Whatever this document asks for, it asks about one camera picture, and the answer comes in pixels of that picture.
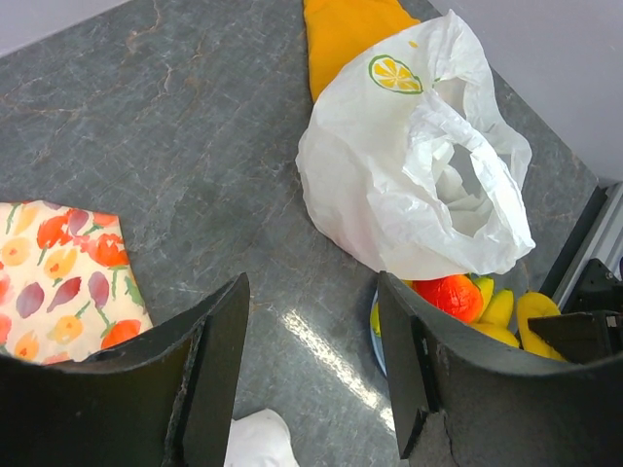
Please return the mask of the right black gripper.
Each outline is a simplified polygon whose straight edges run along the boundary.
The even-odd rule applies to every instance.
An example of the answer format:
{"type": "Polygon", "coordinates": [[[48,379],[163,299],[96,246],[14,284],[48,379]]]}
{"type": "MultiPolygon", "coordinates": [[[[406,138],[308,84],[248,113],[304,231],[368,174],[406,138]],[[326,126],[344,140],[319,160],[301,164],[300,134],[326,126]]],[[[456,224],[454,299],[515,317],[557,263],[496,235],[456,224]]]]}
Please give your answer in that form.
{"type": "Polygon", "coordinates": [[[622,352],[622,314],[608,310],[528,319],[529,329],[566,360],[588,364],[622,352]]]}

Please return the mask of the white plastic bag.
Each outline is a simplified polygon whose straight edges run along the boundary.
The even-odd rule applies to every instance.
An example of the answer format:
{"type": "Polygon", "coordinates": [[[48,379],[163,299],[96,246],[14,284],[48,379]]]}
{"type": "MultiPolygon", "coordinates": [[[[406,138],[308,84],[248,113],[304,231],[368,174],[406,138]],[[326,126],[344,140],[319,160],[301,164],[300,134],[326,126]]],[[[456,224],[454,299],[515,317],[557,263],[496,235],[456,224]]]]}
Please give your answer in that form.
{"type": "Polygon", "coordinates": [[[401,279],[503,274],[534,248],[527,139],[501,116],[468,24],[447,13],[342,68],[296,159],[316,228],[401,279]]]}

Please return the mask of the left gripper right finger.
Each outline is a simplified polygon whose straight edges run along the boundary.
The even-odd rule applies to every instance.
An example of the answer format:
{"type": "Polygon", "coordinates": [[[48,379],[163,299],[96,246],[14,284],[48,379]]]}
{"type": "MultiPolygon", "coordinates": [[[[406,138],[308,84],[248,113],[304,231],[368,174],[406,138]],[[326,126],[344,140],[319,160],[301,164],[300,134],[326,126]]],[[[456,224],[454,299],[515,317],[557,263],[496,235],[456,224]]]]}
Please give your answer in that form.
{"type": "Polygon", "coordinates": [[[437,422],[454,460],[567,460],[551,371],[561,363],[496,341],[379,276],[382,340],[399,447],[437,422]]]}

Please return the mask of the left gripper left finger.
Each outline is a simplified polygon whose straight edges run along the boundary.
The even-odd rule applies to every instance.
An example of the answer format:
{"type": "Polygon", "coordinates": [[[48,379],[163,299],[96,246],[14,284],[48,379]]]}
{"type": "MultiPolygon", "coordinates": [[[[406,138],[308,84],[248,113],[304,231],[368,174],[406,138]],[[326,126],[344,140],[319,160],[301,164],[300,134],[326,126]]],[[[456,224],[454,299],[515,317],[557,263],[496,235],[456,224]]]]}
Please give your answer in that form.
{"type": "Polygon", "coordinates": [[[246,274],[194,307],[92,356],[117,397],[103,407],[97,466],[221,466],[249,316],[246,274]]]}

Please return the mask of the small yellow banana bunch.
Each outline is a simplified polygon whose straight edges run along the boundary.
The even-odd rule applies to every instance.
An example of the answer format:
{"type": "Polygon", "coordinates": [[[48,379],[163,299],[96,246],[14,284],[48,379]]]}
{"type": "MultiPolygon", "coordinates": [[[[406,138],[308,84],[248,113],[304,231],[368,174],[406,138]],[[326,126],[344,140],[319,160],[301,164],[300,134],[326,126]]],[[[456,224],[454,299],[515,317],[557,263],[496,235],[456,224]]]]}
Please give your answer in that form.
{"type": "Polygon", "coordinates": [[[469,324],[490,324],[507,328],[513,313],[514,294],[509,289],[495,290],[495,281],[488,276],[470,277],[474,291],[470,295],[472,316],[469,324]]]}

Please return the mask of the large yellow banana bunch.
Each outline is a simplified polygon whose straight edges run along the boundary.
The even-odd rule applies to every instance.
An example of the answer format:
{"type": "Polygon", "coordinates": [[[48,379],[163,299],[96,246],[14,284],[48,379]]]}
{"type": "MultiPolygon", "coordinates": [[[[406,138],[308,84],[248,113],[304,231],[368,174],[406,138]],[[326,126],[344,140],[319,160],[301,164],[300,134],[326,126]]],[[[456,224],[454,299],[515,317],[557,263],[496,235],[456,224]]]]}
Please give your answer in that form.
{"type": "Polygon", "coordinates": [[[505,328],[489,323],[470,323],[469,326],[496,341],[503,342],[512,347],[520,347],[517,338],[505,328]]]}

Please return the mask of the orange persimmon fruit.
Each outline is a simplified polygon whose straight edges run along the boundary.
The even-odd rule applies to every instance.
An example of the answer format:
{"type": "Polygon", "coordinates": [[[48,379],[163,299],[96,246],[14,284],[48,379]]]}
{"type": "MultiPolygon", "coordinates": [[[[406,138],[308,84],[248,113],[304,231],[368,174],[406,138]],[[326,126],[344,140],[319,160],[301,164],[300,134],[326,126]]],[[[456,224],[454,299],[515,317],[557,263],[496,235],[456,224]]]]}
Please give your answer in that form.
{"type": "Polygon", "coordinates": [[[483,310],[483,296],[476,284],[464,274],[432,280],[416,280],[413,290],[431,305],[463,323],[477,320],[483,310]]]}

